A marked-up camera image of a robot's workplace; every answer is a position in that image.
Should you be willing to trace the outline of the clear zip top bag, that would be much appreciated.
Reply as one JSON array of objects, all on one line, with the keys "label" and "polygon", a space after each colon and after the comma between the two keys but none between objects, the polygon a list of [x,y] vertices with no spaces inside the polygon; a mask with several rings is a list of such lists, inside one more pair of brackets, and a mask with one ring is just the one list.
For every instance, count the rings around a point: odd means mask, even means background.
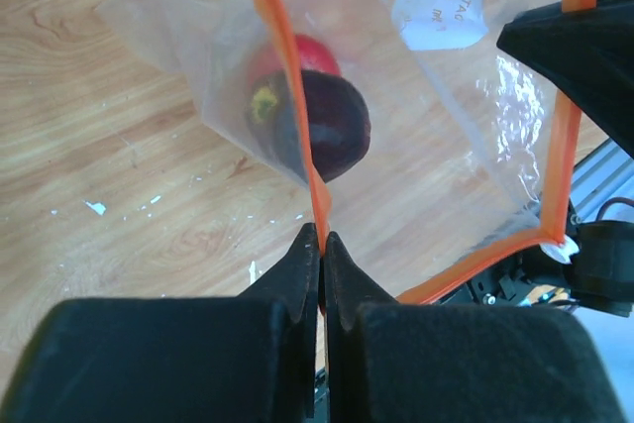
[{"label": "clear zip top bag", "polygon": [[[305,188],[318,234],[411,303],[541,247],[561,264],[581,112],[496,43],[519,14],[597,0],[105,0],[99,14],[146,62],[182,75],[201,122]],[[325,182],[313,165],[295,36],[324,44],[363,95],[370,148]],[[272,43],[306,179],[268,159],[245,116],[247,67]]]}]

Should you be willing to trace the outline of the red apple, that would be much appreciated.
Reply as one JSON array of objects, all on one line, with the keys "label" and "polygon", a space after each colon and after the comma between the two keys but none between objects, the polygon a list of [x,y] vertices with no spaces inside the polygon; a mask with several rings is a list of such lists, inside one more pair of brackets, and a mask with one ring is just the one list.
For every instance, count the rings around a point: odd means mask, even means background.
[{"label": "red apple", "polygon": [[[313,37],[297,34],[295,42],[302,69],[341,75],[341,69],[331,51]],[[259,47],[247,67],[247,85],[252,87],[265,76],[283,71],[284,66],[272,43]]]}]

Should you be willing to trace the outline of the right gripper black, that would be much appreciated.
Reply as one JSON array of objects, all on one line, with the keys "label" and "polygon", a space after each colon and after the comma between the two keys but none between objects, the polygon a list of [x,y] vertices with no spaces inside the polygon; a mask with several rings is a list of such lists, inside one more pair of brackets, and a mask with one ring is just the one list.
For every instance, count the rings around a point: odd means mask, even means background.
[{"label": "right gripper black", "polygon": [[580,251],[568,264],[557,262],[541,247],[516,253],[454,286],[440,304],[552,305],[628,317],[633,311],[633,224],[608,220],[614,205],[633,200],[612,197],[598,209],[592,222],[581,222],[569,207],[573,243]]}]

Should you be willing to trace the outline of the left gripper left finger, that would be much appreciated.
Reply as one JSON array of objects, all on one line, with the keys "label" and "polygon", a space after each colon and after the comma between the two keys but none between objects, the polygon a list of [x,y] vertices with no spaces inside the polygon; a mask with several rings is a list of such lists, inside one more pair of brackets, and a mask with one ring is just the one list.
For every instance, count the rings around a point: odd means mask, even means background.
[{"label": "left gripper left finger", "polygon": [[302,422],[314,413],[313,225],[234,297],[76,298],[36,328],[5,422]]}]

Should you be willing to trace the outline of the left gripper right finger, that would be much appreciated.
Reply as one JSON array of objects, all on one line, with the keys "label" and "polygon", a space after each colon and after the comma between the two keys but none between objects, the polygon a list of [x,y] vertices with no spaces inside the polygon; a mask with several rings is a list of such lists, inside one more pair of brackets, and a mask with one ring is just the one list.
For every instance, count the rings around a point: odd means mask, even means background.
[{"label": "left gripper right finger", "polygon": [[621,422],[595,345],[547,307],[405,305],[331,234],[323,257],[333,422]]}]

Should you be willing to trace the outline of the dark red plum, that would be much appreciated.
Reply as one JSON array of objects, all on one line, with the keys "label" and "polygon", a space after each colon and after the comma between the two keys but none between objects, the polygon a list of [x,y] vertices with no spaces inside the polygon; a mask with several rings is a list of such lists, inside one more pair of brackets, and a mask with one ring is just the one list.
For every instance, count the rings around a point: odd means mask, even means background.
[{"label": "dark red plum", "polygon": [[[370,148],[370,113],[361,92],[330,73],[301,71],[313,165],[329,182],[363,159]],[[282,70],[259,78],[245,116],[264,155],[306,179],[292,93]]]}]

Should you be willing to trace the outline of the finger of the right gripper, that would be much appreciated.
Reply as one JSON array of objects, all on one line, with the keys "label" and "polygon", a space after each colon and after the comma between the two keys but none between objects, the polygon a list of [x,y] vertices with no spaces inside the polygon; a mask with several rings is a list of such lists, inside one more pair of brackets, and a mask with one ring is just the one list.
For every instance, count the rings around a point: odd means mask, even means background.
[{"label": "finger of the right gripper", "polygon": [[519,14],[497,47],[548,78],[628,155],[633,154],[633,0],[559,3]]}]

